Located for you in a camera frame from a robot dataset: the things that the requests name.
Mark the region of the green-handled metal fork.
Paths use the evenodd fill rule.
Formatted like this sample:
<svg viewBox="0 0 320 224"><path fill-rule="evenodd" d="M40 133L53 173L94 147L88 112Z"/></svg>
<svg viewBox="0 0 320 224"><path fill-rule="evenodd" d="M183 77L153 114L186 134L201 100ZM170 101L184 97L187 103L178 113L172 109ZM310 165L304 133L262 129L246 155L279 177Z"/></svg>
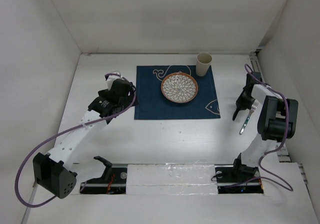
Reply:
<svg viewBox="0 0 320 224"><path fill-rule="evenodd" d="M258 107L258 105L259 105L259 103L256 102L256 101L252 104L252 106L251 106L251 108L249 110L248 116L247 116L247 118L246 118L244 124L242 125L240 132L239 132L240 135L242 135L244 133L244 131L245 131L247 125L248 125L248 122L249 122L249 120L251 118L251 115L255 112L255 110Z"/></svg>

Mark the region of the blue whale cloth napkin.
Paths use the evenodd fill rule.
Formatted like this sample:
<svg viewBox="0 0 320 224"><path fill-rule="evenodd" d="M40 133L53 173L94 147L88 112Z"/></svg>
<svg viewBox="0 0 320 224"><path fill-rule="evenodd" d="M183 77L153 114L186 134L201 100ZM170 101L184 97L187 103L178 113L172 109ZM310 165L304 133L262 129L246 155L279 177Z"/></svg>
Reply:
<svg viewBox="0 0 320 224"><path fill-rule="evenodd" d="M136 68L136 120L219 119L220 109L212 68L205 76L196 75L195 65L138 66ZM192 76L198 84L196 97L187 103L174 103L161 91L162 80L174 72Z"/></svg>

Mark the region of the beige ceramic cup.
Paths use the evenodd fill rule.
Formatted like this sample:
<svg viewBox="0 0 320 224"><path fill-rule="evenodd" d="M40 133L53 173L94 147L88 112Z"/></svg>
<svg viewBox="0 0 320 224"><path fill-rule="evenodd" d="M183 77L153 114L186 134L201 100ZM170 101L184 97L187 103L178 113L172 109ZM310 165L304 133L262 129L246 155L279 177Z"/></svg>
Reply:
<svg viewBox="0 0 320 224"><path fill-rule="evenodd" d="M212 63L212 56L209 53L199 53L196 57L196 74L203 77L206 75Z"/></svg>

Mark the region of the floral orange-rimmed plate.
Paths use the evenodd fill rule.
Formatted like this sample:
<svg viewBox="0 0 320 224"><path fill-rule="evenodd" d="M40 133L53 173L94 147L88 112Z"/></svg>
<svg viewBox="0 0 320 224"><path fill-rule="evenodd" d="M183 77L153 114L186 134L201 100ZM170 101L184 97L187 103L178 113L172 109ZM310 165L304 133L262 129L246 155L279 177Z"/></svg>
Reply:
<svg viewBox="0 0 320 224"><path fill-rule="evenodd" d="M175 72L167 75L161 82L163 96L174 103L192 101L198 93L198 84L189 74Z"/></svg>

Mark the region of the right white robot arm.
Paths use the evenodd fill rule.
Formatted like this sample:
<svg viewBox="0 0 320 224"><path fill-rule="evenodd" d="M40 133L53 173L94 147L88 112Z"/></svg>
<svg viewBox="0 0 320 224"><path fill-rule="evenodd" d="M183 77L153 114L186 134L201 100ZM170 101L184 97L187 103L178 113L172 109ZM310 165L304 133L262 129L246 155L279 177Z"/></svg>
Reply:
<svg viewBox="0 0 320 224"><path fill-rule="evenodd" d="M232 119L235 120L240 111L250 110L255 101L262 104L257 135L233 162L231 175L237 181L253 177L258 171L259 159L276 143L292 138L296 131L298 101L283 98L272 90L262 82L259 72L249 72L246 74L245 87L235 102L236 110Z"/></svg>

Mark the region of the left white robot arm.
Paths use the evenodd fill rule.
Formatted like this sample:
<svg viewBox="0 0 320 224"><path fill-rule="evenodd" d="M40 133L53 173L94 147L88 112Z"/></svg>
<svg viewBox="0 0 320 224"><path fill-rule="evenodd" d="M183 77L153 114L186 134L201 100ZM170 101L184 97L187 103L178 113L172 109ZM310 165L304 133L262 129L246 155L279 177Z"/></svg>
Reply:
<svg viewBox="0 0 320 224"><path fill-rule="evenodd" d="M75 188L78 172L72 170L76 157L89 140L119 113L135 103L135 86L124 79L116 79L109 89L100 90L88 106L80 127L70 131L62 142L46 154L33 158L35 181L55 197L63 199Z"/></svg>

